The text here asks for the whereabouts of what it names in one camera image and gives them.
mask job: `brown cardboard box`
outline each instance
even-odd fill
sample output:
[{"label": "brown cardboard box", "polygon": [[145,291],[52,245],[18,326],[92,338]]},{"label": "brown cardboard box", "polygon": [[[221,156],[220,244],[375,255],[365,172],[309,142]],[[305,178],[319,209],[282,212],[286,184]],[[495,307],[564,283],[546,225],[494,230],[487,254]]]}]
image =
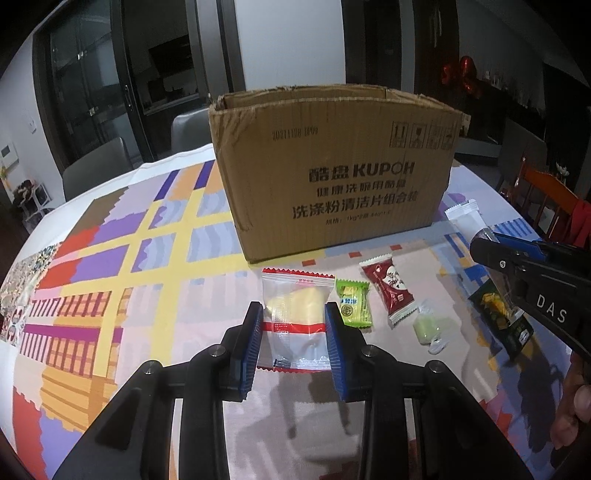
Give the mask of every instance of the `brown cardboard box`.
[{"label": "brown cardboard box", "polygon": [[232,93],[209,110],[250,262],[431,224],[463,114],[368,85]]}]

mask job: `green candy package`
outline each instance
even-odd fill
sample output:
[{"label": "green candy package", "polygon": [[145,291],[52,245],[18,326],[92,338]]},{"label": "green candy package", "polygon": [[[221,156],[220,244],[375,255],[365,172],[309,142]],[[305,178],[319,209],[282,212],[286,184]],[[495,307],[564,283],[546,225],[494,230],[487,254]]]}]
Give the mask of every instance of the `green candy package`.
[{"label": "green candy package", "polygon": [[357,328],[372,326],[368,290],[369,282],[337,278],[336,292],[340,298],[340,314],[345,325]]},{"label": "green candy package", "polygon": [[499,340],[509,358],[514,360],[534,334],[534,328],[521,314],[510,323],[509,312],[492,280],[487,280],[470,296],[476,310],[480,312],[492,334]]}]

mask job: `white and red snack package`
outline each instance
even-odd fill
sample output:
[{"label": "white and red snack package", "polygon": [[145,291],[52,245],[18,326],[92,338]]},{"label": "white and red snack package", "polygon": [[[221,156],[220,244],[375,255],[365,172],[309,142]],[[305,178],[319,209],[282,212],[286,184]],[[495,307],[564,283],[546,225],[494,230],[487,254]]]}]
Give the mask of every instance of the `white and red snack package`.
[{"label": "white and red snack package", "polygon": [[330,370],[324,305],[333,275],[264,268],[263,338],[259,368],[283,372]]},{"label": "white and red snack package", "polygon": [[402,282],[392,263],[392,254],[370,258],[361,262],[359,266],[378,290],[393,325],[417,309],[413,295]]}]

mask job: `table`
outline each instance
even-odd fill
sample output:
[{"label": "table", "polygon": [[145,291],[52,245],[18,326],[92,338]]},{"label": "table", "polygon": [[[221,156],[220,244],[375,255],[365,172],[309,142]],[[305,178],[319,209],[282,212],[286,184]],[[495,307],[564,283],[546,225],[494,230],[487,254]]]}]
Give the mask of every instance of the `table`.
[{"label": "table", "polygon": [[[17,258],[63,241],[31,298],[21,338],[16,346],[0,342],[0,427],[35,477],[51,478],[142,362],[187,361],[241,323],[249,302],[261,299],[262,265],[362,279],[359,261],[391,252],[417,301],[429,299],[457,325],[437,358],[481,402],[534,476],[546,479],[553,471],[549,430],[568,349],[532,320],[534,339],[511,364],[467,302],[486,274],[443,211],[471,198],[495,231],[537,237],[459,164],[430,227],[260,265],[242,256],[211,145],[97,187],[47,215]],[[392,327],[373,288],[369,304],[374,326],[364,331],[368,343],[404,362],[433,359],[415,337],[414,315]],[[258,370],[248,400],[225,404],[224,417],[235,479],[340,479],[359,454],[363,405],[338,403],[330,372]]]}]

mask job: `screw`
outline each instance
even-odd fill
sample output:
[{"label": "screw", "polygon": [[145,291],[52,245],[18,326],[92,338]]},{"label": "screw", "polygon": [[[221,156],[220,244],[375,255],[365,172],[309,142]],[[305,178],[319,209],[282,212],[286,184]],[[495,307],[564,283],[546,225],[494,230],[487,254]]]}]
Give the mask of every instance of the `screw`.
[{"label": "screw", "polygon": [[209,353],[211,356],[222,356],[224,353],[226,353],[226,347],[218,343],[217,345],[212,345],[209,347],[207,349],[207,353]]},{"label": "screw", "polygon": [[363,345],[361,353],[368,357],[373,357],[379,354],[379,348],[375,345]]},{"label": "screw", "polygon": [[429,370],[434,374],[440,374],[445,371],[445,365],[439,360],[432,360],[429,362]]},{"label": "screw", "polygon": [[146,375],[151,375],[154,373],[154,370],[156,370],[156,365],[158,364],[158,362],[156,360],[150,360],[149,362],[146,362],[145,366],[144,366],[144,373]]}]

